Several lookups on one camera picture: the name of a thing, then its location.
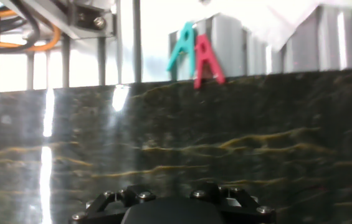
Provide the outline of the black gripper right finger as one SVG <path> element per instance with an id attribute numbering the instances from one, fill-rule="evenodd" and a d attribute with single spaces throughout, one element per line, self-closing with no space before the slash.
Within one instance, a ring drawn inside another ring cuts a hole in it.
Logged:
<path id="1" fill-rule="evenodd" d="M 275 209 L 260 205 L 244 189 L 203 182 L 191 191 L 189 198 L 211 205 L 223 223 L 276 223 Z"/>

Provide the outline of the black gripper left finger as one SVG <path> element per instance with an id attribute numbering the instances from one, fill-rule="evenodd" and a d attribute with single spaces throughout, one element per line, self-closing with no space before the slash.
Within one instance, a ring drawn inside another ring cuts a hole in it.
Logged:
<path id="1" fill-rule="evenodd" d="M 106 191 L 90 201 L 85 210 L 73 214 L 69 224 L 120 224 L 129 208 L 155 199 L 156 195 L 144 185 Z"/>

